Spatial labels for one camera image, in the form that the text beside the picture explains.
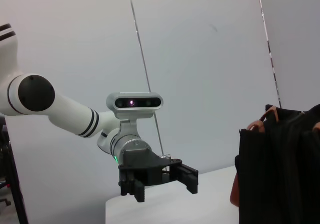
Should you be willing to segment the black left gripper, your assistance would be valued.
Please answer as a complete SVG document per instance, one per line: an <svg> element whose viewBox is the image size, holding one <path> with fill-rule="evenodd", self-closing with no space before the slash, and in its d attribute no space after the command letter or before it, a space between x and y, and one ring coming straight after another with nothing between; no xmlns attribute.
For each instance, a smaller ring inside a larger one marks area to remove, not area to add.
<svg viewBox="0 0 320 224"><path fill-rule="evenodd" d="M198 193L198 170L180 159L162 158L150 149L126 150L118 166L121 196L133 195L137 202L145 201L145 186L172 181L184 184L191 194Z"/></svg>

